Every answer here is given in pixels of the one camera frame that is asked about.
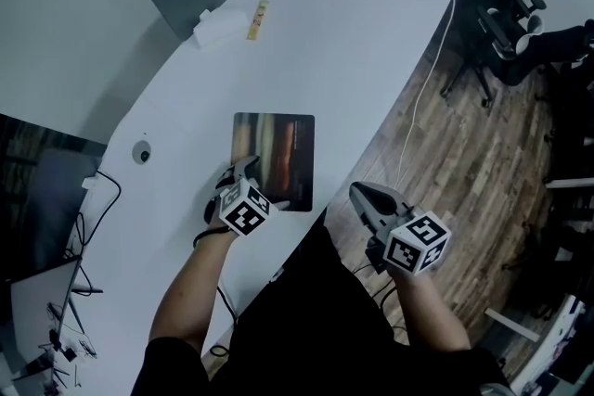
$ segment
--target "white box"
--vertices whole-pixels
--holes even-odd
[[[383,259],[417,275],[442,258],[451,235],[435,213],[428,211],[390,232]]]
[[[247,236],[277,212],[245,178],[221,194],[219,218],[238,235]]]

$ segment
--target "mouse pad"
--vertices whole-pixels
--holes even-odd
[[[250,155],[260,161],[253,176],[284,211],[311,211],[314,191],[314,116],[238,112],[233,120],[231,163]]]

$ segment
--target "desk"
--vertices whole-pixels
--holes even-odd
[[[226,5],[251,15],[259,1]],[[238,239],[227,256],[221,287],[241,313],[351,171],[449,4],[269,1],[255,42],[241,35],[201,51],[193,39],[180,45],[110,140],[101,170],[119,181],[122,196],[84,254],[84,269],[105,294],[74,297],[98,353],[79,368],[85,395],[132,388],[161,297],[205,227],[204,205],[229,161],[234,113],[316,116],[313,210],[280,213],[273,226]],[[152,148],[144,165],[132,159],[139,140]],[[87,230],[115,193],[99,177],[82,206]],[[231,324],[217,296],[205,351]]]

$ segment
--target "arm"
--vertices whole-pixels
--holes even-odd
[[[221,225],[215,220],[209,228]],[[153,320],[149,340],[175,337],[186,341],[201,354],[221,270],[236,237],[229,231],[208,235],[199,241],[167,289]]]
[[[442,300],[428,274],[408,276],[389,266],[411,343],[435,351],[469,350],[464,326]]]

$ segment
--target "white cable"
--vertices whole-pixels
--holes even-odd
[[[435,65],[437,64],[437,60],[439,59],[439,56],[442,52],[442,46],[444,46],[444,41],[446,40],[446,35],[447,35],[447,32],[449,31],[449,26],[452,24],[452,19],[454,18],[454,10],[455,9],[456,9],[456,0],[452,0],[452,11],[449,15],[449,21],[447,22],[447,26],[445,27],[445,32],[444,32],[444,36],[442,37],[442,41],[439,43],[439,48],[437,49],[437,56],[435,57],[435,60],[433,61],[431,69],[429,70],[429,74],[427,75],[427,78],[425,79],[425,83],[423,83],[423,86],[420,88],[419,95],[417,96],[417,100],[415,101],[415,108],[413,108],[413,111],[412,111],[412,122],[410,123],[410,129],[408,129],[407,138],[405,139],[405,145],[404,145],[404,147],[402,147],[402,154],[400,154],[400,161],[398,162],[398,175],[396,176],[396,187],[395,187],[396,189],[400,186],[400,183],[402,182],[402,180],[405,179],[405,177],[407,176],[407,173],[408,173],[408,169],[407,169],[404,176],[402,177],[402,180],[400,179],[400,170],[402,167],[402,160],[403,160],[403,158],[405,156],[405,152],[407,150],[408,139],[410,138],[410,134],[412,133],[412,128],[415,126],[415,118],[417,117],[417,106],[419,105],[420,97],[423,94],[423,91],[425,90],[425,86],[429,82],[429,78],[431,78],[433,69],[435,68]]]

